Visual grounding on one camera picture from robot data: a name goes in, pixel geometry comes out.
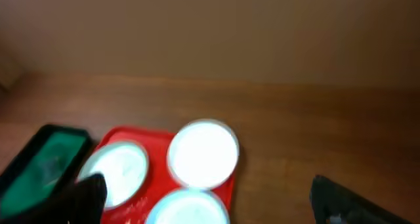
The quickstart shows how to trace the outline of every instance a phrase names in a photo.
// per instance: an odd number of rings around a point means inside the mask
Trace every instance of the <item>plate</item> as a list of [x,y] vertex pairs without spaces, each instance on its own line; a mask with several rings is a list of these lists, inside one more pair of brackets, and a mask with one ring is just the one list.
[[138,144],[120,141],[96,151],[82,167],[78,179],[103,174],[108,191],[105,209],[115,208],[132,197],[148,171],[146,151]]
[[167,164],[174,180],[191,189],[212,189],[234,171],[239,144],[233,131],[217,120],[198,120],[171,141]]
[[146,224],[229,224],[223,203],[212,193],[181,189],[163,197]]

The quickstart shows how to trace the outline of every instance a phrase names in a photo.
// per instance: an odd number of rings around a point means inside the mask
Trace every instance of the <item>tray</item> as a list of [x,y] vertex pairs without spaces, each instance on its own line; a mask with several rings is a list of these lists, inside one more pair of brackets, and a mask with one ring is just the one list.
[[52,124],[41,127],[0,176],[1,219],[19,214],[73,183],[92,148],[83,129]]
[[[117,141],[135,141],[140,143],[148,153],[149,170],[145,182],[137,193],[123,205],[106,210],[102,214],[102,223],[144,223],[147,215],[166,194],[180,185],[176,183],[167,169],[166,155],[174,133],[149,131],[135,127],[116,127],[108,132],[95,150]],[[230,210],[234,175],[231,175],[221,186],[212,191]]]

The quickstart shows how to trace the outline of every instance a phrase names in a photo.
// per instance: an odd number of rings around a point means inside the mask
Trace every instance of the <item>wooden table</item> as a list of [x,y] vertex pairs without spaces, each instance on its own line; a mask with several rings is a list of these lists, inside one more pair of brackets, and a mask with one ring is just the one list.
[[126,76],[26,75],[0,104],[0,168],[45,123],[100,139],[215,118],[241,156],[233,223],[314,223],[315,174],[420,223],[420,92]]

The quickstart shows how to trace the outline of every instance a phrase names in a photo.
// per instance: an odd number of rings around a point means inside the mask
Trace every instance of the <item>black object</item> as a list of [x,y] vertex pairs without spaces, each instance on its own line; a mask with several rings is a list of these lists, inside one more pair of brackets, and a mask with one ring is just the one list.
[[[73,157],[68,167],[64,170],[64,173],[58,178],[50,197],[62,191],[62,189],[73,183],[77,172],[83,165],[87,155],[93,150],[93,141],[90,138],[88,132],[84,129],[76,129],[71,127],[64,127],[59,125],[47,124],[39,129],[39,131],[30,139],[27,145],[19,152],[14,160],[7,166],[3,174],[0,176],[0,197],[4,195],[7,189],[13,184],[14,180],[25,170],[31,159],[41,150],[43,145],[48,141],[51,135],[55,133],[65,133],[69,135],[77,135],[85,138],[84,143],[77,151],[77,154]],[[51,162],[59,163],[60,161],[49,161],[43,166],[45,171],[51,170],[54,164]],[[49,179],[50,174],[43,172],[44,179]]]
[[316,224],[410,224],[321,175],[315,176],[310,202]]
[[105,199],[105,179],[101,174],[95,174],[19,215],[0,221],[0,224],[100,223]]

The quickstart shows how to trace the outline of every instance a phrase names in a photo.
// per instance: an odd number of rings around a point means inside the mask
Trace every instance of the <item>brown wall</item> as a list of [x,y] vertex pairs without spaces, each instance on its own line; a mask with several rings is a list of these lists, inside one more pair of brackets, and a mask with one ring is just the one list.
[[420,0],[0,0],[29,70],[420,84]]

